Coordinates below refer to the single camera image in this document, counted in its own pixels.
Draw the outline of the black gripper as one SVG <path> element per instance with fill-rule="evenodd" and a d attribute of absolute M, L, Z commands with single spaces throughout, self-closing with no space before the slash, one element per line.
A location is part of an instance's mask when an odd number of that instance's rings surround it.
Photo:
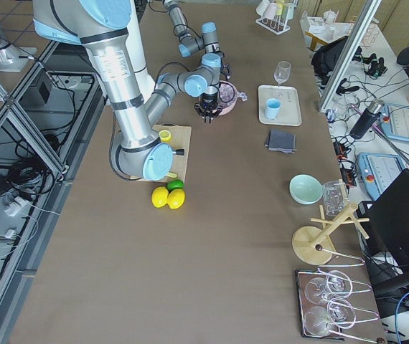
<path fill-rule="evenodd" d="M 218 105 L 219 90 L 216 86 L 210 86 L 199 96 L 199 102 L 194 104 L 194 109 L 201 117 L 217 117 L 222 108 Z"/>

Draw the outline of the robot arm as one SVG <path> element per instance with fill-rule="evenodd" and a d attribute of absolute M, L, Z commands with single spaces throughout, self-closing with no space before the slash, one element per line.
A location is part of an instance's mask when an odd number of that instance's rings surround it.
<path fill-rule="evenodd" d="M 120 126 L 110 159 L 119 173 L 158 181 L 173 163 L 172 148 L 161 141 L 153 126 L 185 92 L 199 98 L 195 110 L 205 120 L 220 114 L 218 91 L 223 53 L 212 22 L 194 38 L 176 1 L 164 1 L 179 51 L 188 57 L 203 49 L 200 65 L 191 72 L 162 75 L 148 86 L 144 49 L 132 1 L 34 1 L 35 31 L 56 42 L 83 46 L 110 101 Z"/>
<path fill-rule="evenodd" d="M 162 4 L 173 24 L 173 33 L 179 40 L 179 52 L 183 57 L 190 57 L 200 50 L 206 53 L 215 53 L 224 57 L 220 48 L 217 27 L 213 21 L 202 25 L 202 33 L 194 33 L 178 1 L 165 0 Z"/>

